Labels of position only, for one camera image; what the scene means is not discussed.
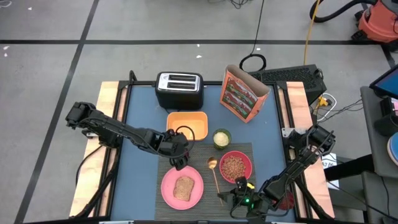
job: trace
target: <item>rice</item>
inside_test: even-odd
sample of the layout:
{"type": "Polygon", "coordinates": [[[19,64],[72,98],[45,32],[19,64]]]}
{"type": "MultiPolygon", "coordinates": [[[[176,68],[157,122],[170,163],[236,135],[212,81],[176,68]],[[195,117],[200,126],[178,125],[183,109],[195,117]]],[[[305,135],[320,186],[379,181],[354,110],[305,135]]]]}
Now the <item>rice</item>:
{"type": "Polygon", "coordinates": [[[228,135],[222,132],[218,132],[213,137],[214,142],[217,146],[226,146],[229,143],[228,135]]]}

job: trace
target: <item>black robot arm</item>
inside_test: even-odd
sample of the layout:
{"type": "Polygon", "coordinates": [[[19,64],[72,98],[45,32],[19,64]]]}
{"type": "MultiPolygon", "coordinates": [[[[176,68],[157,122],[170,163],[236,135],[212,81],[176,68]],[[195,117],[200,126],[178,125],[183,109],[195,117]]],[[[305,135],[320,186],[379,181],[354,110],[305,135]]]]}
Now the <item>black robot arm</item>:
{"type": "Polygon", "coordinates": [[[187,165],[187,138],[172,129],[160,133],[149,128],[134,128],[106,116],[92,103],[85,102],[76,102],[65,119],[72,129],[83,128],[83,131],[97,134],[102,146],[118,147],[121,138],[127,138],[143,151],[168,157],[177,170],[187,165]]]}
{"type": "MultiPolygon", "coordinates": [[[[248,183],[246,178],[240,177],[235,180],[237,187],[230,192],[218,194],[231,208],[230,215],[238,206],[246,206],[248,212],[246,219],[249,223],[264,223],[268,210],[276,211],[279,205],[286,200],[287,186],[293,182],[298,182],[298,176],[304,170],[316,163],[321,154],[328,154],[335,145],[335,136],[322,127],[315,125],[308,131],[292,129],[286,134],[287,147],[296,150],[297,157],[287,167],[276,176],[266,180],[258,192],[254,191],[254,186],[248,183]]],[[[308,191],[304,194],[310,205],[320,218],[331,218],[326,214],[321,206],[308,191]]]]}

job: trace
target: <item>red bowl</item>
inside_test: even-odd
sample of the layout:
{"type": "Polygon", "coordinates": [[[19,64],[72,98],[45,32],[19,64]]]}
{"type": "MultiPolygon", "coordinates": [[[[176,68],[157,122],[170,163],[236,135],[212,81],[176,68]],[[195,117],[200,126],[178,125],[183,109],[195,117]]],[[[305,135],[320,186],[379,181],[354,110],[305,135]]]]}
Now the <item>red bowl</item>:
{"type": "Polygon", "coordinates": [[[246,170],[244,172],[244,176],[246,179],[250,178],[251,175],[251,170],[252,170],[252,165],[251,165],[251,161],[248,158],[247,155],[245,155],[243,152],[239,152],[239,151],[231,151],[231,152],[227,152],[226,154],[223,155],[223,157],[220,160],[220,173],[223,176],[223,178],[228,181],[229,183],[235,184],[235,180],[230,180],[227,179],[226,176],[223,174],[223,170],[222,170],[222,166],[224,165],[224,160],[226,158],[228,158],[229,156],[235,156],[235,157],[240,157],[243,161],[244,166],[246,167],[246,170]]]}

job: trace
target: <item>toaster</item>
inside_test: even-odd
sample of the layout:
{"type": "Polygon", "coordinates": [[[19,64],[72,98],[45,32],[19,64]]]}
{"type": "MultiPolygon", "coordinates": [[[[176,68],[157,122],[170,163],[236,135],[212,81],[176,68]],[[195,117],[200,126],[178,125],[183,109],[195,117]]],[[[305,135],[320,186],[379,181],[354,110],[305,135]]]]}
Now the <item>toaster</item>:
{"type": "Polygon", "coordinates": [[[199,110],[203,106],[203,78],[190,72],[160,72],[155,94],[165,109],[199,110]]]}

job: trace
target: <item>yellow cable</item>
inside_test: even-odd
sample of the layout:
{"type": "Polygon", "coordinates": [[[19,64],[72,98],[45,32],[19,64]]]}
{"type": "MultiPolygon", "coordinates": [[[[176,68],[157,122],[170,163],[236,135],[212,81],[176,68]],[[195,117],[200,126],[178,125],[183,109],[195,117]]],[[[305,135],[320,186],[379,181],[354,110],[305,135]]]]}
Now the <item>yellow cable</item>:
{"type": "Polygon", "coordinates": [[[313,15],[312,15],[312,20],[311,20],[310,28],[308,29],[307,39],[305,40],[304,65],[307,63],[307,47],[308,47],[308,41],[310,40],[313,21],[314,21],[314,19],[315,19],[315,16],[317,16],[317,11],[318,11],[319,3],[320,3],[320,0],[317,0],[317,5],[315,6],[315,10],[314,10],[313,15]]]}

